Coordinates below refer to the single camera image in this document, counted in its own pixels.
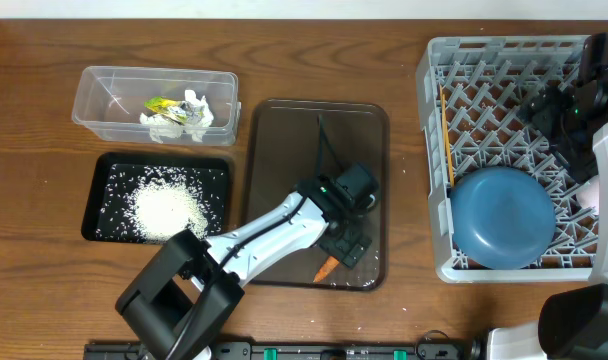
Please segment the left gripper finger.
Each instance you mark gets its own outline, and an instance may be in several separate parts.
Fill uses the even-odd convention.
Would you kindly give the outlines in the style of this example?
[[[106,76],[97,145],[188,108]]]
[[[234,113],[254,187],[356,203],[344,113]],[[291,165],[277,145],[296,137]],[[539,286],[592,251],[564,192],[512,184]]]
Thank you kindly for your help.
[[[329,255],[356,255],[362,251],[362,230],[357,224],[347,223],[327,231],[318,246]]]
[[[347,235],[339,241],[340,262],[347,268],[353,269],[364,256],[372,243],[368,235]]]

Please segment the orange carrot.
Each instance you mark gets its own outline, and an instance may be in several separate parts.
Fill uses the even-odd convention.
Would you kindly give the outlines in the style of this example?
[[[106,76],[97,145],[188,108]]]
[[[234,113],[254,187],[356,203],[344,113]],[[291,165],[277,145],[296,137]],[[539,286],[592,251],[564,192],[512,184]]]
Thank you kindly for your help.
[[[338,265],[339,261],[335,257],[329,256],[327,260],[323,263],[323,265],[319,268],[318,272],[315,274],[313,282],[319,283],[326,279]]]

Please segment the dark blue plate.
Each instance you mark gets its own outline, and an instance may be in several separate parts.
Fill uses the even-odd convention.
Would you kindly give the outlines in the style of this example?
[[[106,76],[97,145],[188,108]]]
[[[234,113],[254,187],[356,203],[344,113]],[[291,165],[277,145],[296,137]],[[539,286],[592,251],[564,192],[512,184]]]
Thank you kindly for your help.
[[[457,183],[450,200],[453,242],[483,267],[527,267],[553,240],[553,201],[523,171],[510,167],[477,170]]]

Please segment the white tissue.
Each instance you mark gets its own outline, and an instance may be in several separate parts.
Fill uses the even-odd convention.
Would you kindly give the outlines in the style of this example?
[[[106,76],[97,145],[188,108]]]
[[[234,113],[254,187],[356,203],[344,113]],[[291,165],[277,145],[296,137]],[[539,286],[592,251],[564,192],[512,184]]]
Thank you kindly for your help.
[[[210,110],[205,96],[197,97],[194,90],[187,89],[184,99],[188,106],[188,119],[184,124],[175,123],[162,115],[156,115],[148,110],[141,113],[139,121],[148,128],[150,138],[162,143],[164,138],[179,139],[183,135],[189,135],[193,142],[201,142],[203,136],[214,122],[214,114]]]

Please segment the pile of white rice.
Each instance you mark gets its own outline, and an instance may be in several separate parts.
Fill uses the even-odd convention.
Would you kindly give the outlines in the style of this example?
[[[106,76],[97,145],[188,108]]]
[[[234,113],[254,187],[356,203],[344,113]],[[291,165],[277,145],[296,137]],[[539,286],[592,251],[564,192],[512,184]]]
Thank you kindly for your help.
[[[215,235],[224,223],[227,192],[222,169],[115,164],[92,235],[143,244],[163,244],[183,230]]]

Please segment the yellow green snack wrapper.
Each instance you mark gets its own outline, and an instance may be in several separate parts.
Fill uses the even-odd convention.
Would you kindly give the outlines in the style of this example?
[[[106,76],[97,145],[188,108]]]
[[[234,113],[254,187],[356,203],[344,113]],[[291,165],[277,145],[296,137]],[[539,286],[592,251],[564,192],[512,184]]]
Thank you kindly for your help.
[[[188,119],[188,106],[185,101],[172,100],[164,97],[153,97],[144,103],[144,106],[156,115],[179,124]]]

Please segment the white cup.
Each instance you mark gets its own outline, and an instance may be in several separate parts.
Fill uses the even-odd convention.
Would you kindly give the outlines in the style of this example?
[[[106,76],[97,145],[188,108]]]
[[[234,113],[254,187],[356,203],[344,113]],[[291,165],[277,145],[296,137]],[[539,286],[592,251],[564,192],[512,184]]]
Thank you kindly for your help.
[[[582,209],[591,209],[599,214],[599,194],[599,177],[594,176],[580,187],[576,198]]]

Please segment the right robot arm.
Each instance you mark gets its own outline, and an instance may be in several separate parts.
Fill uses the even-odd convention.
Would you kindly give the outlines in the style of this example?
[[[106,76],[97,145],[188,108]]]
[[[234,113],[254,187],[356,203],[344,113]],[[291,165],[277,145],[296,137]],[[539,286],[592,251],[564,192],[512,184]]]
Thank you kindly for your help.
[[[573,87],[549,87],[520,111],[580,183],[579,204],[599,217],[589,286],[549,297],[538,320],[496,328],[474,359],[608,359],[608,32],[583,44]]]

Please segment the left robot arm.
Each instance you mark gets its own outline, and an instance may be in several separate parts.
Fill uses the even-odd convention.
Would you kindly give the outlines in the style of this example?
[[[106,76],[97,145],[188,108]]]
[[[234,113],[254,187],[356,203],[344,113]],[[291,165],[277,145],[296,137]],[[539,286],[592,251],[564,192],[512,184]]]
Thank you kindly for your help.
[[[154,359],[194,359],[217,337],[244,286],[281,259],[318,246],[348,268],[371,244],[362,220],[379,183],[356,163],[297,184],[272,211],[229,233],[172,236],[116,302]]]

